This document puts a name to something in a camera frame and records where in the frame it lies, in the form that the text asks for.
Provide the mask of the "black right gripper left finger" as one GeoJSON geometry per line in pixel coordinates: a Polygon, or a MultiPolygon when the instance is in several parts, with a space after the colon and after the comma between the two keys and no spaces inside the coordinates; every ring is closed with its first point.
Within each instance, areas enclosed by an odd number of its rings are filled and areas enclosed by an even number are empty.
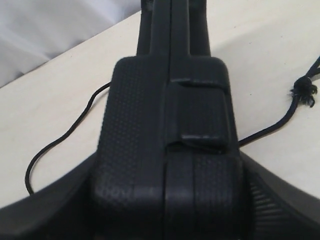
{"type": "Polygon", "coordinates": [[[0,210],[2,240],[98,240],[90,200],[96,154],[49,186],[0,210]]]}

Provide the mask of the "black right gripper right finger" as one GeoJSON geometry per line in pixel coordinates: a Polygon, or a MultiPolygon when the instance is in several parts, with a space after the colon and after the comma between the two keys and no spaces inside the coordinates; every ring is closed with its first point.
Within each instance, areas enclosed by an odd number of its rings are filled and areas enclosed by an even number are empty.
{"type": "Polygon", "coordinates": [[[250,196],[249,240],[318,240],[320,200],[289,184],[247,154],[241,158],[250,196]]]}

